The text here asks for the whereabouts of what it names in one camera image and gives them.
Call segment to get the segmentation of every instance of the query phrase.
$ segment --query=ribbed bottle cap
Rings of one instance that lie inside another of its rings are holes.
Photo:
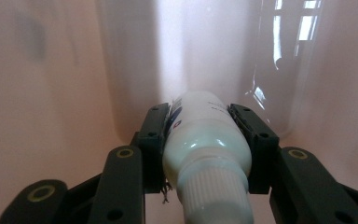
[[[178,179],[186,223],[253,223],[247,189],[246,175],[235,162],[208,158],[189,164]]]

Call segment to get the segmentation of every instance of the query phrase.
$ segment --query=plastic container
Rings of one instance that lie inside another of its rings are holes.
[[[358,1],[13,0],[0,1],[0,215],[35,181],[99,174],[150,106],[191,90],[251,107],[358,189]],[[249,199],[255,223],[274,223],[269,196]],[[146,195],[146,223],[184,223],[176,193],[161,201]]]
[[[225,105],[206,91],[185,93],[168,125],[164,173],[186,223],[253,223],[246,178],[252,155]]]

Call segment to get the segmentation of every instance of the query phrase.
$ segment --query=bottle cap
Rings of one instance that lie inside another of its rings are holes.
[[[235,161],[195,160],[181,170],[177,190],[186,223],[253,223],[248,181]]]

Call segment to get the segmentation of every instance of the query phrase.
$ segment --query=white bottle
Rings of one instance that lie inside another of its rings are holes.
[[[173,103],[168,127],[164,173],[186,223],[253,223],[251,152],[222,102],[207,91],[188,92]]]

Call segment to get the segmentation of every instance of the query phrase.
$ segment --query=container wall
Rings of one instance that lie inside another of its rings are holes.
[[[103,169],[114,129],[93,2],[0,1],[0,214],[45,178]]]
[[[98,174],[188,90],[250,106],[358,189],[358,1],[0,1],[0,214],[37,180]],[[184,223],[169,199],[146,196],[146,223]]]

